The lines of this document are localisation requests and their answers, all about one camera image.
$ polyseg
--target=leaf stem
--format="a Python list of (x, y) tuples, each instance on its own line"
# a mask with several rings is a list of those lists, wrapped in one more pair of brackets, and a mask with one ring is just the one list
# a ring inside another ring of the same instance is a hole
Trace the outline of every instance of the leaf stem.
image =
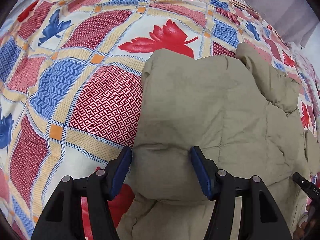
[(195, 40), (197, 40), (199, 37), (194, 37), (192, 40), (190, 40), (190, 41), (185, 41), (183, 44), (188, 44), (188, 43), (190, 43), (190, 42), (193, 42), (193, 41), (195, 41)]

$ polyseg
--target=bed sheet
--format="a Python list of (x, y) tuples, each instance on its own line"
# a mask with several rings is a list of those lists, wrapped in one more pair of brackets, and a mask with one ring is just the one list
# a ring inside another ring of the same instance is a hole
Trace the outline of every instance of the bed sheet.
[(64, 175), (87, 177), (131, 147), (140, 75), (156, 49), (194, 59), (247, 42), (302, 84), (302, 125), (316, 136), (308, 85), (277, 32), (241, 0), (40, 0), (0, 38), (0, 208), (29, 239)]

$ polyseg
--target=bed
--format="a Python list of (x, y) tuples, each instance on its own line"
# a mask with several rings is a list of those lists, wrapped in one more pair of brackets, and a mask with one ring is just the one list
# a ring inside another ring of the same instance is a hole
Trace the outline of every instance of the bed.
[(63, 176), (87, 177), (132, 147), (156, 49), (233, 57), (246, 42), (301, 83), (302, 125), (320, 139), (312, 65), (243, 0), (38, 0), (26, 10), (0, 38), (0, 208), (21, 239)]

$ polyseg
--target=floor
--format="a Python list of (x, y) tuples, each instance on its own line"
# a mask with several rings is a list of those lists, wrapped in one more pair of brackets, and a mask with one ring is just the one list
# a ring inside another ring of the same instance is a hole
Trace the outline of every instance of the floor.
[(308, 40), (306, 47), (302, 48), (302, 53), (309, 59), (316, 74), (320, 77), (320, 23)]

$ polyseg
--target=metal screw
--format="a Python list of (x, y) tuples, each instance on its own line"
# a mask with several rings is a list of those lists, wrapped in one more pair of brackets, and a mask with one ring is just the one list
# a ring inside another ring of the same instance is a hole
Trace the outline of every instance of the metal screw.
[(218, 170), (218, 175), (226, 176), (227, 172), (225, 170)]
[(63, 182), (68, 182), (70, 180), (70, 176), (64, 176), (63, 178), (62, 178), (62, 181)]
[(96, 172), (97, 176), (102, 176), (104, 173), (105, 173), (104, 170), (98, 170)]
[(259, 176), (253, 176), (253, 177), (252, 177), (252, 180), (253, 180), (254, 182), (260, 182), (260, 181), (261, 181), (261, 179), (260, 179)]

